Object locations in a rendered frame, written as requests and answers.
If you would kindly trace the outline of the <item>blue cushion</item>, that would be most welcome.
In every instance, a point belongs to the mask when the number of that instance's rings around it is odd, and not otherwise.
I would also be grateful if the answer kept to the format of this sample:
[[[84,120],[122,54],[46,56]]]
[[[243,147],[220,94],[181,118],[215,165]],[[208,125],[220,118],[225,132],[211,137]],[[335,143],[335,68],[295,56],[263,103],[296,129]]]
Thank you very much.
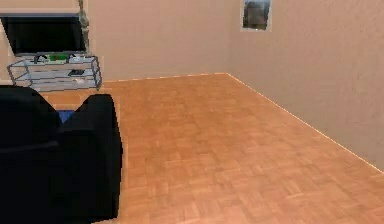
[[[65,123],[73,113],[73,110],[58,110],[59,117],[63,123]]]

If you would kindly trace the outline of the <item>grey glass television stand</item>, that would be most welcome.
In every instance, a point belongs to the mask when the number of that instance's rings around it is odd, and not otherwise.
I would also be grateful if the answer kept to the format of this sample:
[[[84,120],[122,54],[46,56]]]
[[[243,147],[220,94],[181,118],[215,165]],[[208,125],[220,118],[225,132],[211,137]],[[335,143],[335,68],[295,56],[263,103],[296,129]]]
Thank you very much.
[[[39,92],[62,90],[99,89],[102,84],[101,69],[96,56],[85,56],[85,61],[53,62],[47,56],[25,58],[7,66],[15,86],[30,87]],[[85,70],[81,76],[68,76],[73,69]]]

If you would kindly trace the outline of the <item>framed wall picture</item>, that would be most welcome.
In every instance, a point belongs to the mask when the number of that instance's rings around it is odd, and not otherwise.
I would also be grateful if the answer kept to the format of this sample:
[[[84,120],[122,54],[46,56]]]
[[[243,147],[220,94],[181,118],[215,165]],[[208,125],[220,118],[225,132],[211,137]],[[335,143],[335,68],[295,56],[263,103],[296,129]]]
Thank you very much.
[[[271,0],[243,0],[242,28],[266,31],[269,26]]]

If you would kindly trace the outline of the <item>black television set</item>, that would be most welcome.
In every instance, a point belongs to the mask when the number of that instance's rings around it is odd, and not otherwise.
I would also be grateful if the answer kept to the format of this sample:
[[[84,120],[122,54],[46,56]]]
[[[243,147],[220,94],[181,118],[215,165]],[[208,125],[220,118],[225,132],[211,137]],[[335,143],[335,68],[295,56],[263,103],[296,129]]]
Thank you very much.
[[[0,22],[15,56],[86,51],[75,13],[3,13]]]

